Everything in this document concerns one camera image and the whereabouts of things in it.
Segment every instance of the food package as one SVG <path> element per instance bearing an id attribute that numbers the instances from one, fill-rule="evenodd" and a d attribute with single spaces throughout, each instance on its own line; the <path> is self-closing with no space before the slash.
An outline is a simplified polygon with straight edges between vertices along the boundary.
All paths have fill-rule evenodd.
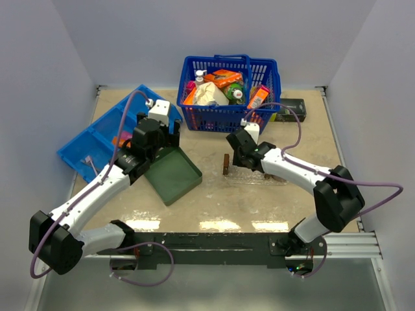
<path id="1" fill-rule="evenodd" d="M 129 133 L 129 132 L 127 132 L 127 131 L 122 131 L 121 132 L 121 137 L 120 137 L 120 140 L 119 140 L 119 144 L 118 144 L 118 147 L 122 147 L 123 146 L 123 144 L 124 144 L 124 142 L 127 140 L 127 139 L 131 139 L 132 138 L 132 134 L 131 133 Z M 115 136 L 113 139 L 112 139 L 112 144 L 115 146 L 115 144 L 117 143 L 117 137 Z"/>
<path id="2" fill-rule="evenodd" d="M 193 104 L 198 106 L 227 106 L 229 100 L 213 82 L 208 82 L 197 88 L 193 97 Z"/>
<path id="3" fill-rule="evenodd" d="M 241 73 L 226 69 L 220 69 L 214 73 L 208 74 L 204 77 L 204 80 L 205 82 L 213 82 L 220 89 L 234 82 L 243 84 Z"/>
<path id="4" fill-rule="evenodd" d="M 251 101 L 249 102 L 248 108 L 253 109 L 264 103 L 269 93 L 270 89 L 266 86 L 259 85 L 257 87 L 253 87 L 251 90 Z"/>

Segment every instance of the green bottle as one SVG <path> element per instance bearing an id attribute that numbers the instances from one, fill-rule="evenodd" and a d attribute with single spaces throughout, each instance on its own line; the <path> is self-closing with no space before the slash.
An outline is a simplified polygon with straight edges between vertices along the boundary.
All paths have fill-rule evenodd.
<path id="1" fill-rule="evenodd" d="M 243 104 L 244 103 L 244 91 L 243 86 L 239 83 L 232 83 L 222 89 L 225 96 L 230 100 L 229 105 Z"/>

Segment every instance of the orange snack bag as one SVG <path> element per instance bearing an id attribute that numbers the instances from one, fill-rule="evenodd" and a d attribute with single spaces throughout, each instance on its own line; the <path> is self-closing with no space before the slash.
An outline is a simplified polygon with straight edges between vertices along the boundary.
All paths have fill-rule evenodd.
<path id="1" fill-rule="evenodd" d="M 242 74 L 235 71 L 220 69 L 204 77 L 205 82 L 213 82 L 220 89 L 231 83 L 242 81 Z"/>

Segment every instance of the blue plastic bin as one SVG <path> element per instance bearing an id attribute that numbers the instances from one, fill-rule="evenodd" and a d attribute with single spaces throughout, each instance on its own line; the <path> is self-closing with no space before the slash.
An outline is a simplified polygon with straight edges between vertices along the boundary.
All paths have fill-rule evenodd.
<path id="1" fill-rule="evenodd" d="M 184 100 L 187 97 L 186 85 L 195 79 L 195 73 L 198 69 L 207 70 L 208 74 L 219 69 L 241 72 L 248 81 L 246 83 L 248 86 L 246 98 L 249 98 L 251 87 L 263 84 L 270 89 L 270 94 L 265 102 L 279 102 L 281 82 L 275 60 L 249 58 L 244 54 L 215 55 L 214 57 L 188 56 L 184 60 L 177 105 L 181 107 L 190 130 L 230 133 L 239 128 L 241 119 L 249 112 L 249 109 L 246 109 L 249 104 L 248 100 L 245 105 L 209 107 L 184 105 Z M 262 133 L 272 114 L 278 111 L 279 106 L 259 109 L 250 117 L 249 121 L 258 123 Z"/>
<path id="2" fill-rule="evenodd" d="M 163 99 L 144 85 L 137 87 L 149 98 L 155 100 Z M 95 178 L 93 169 L 81 162 L 87 156 L 91 156 L 97 169 L 104 168 L 110 162 L 114 151 L 112 139 L 118 134 L 118 127 L 127 100 L 130 95 L 108 110 L 101 118 L 96 120 L 84 131 L 79 133 L 74 139 L 58 150 L 58 155 L 74 170 L 76 170 L 88 183 Z M 125 119 L 124 131 L 132 133 L 137 125 L 137 113 L 148 112 L 145 99 L 141 95 L 136 95 L 130 105 Z M 169 131 L 173 133 L 174 120 L 182 121 L 182 116 L 177 108 L 172 105 L 170 112 Z"/>

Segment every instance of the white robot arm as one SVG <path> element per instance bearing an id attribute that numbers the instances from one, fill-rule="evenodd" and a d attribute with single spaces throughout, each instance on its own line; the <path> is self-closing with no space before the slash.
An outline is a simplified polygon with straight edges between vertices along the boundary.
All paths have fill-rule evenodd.
<path id="1" fill-rule="evenodd" d="M 149 101 L 148 115 L 137 114 L 137 126 L 134 128 L 130 147 L 128 141 L 117 153 L 110 169 L 106 165 L 102 172 L 76 196 L 58 208 L 45 214 L 38 211 L 30 219 L 29 250 L 35 253 L 41 247 L 39 258 L 58 274 L 65 274 L 77 262 L 90 254 L 128 244 L 134 231 L 124 223 L 114 220 L 110 224 L 93 230 L 82 231 L 88 221 L 99 212 L 116 194 L 127 189 L 142 176 L 155 160 L 160 148 L 178 146 L 180 123 L 174 122 L 173 133 L 169 133 L 169 113 L 171 103 L 157 100 Z M 74 202 L 75 207 L 68 210 Z M 41 243 L 49 228 L 54 231 L 44 243 Z"/>
<path id="2" fill-rule="evenodd" d="M 357 186 L 317 174 L 323 172 L 353 180 L 346 168 L 337 166 L 330 169 L 307 163 L 292 155 L 282 154 L 281 149 L 273 144 L 263 142 L 258 145 L 258 137 L 259 125 L 246 121 L 241 128 L 227 136 L 234 150 L 233 164 L 284 178 L 313 195 L 316 204 L 316 212 L 292 228 L 285 240 L 279 241 L 279 247 L 287 251 L 287 256 L 298 253 L 325 233 L 341 232 L 364 207 Z M 315 173 L 287 160 L 313 168 Z"/>

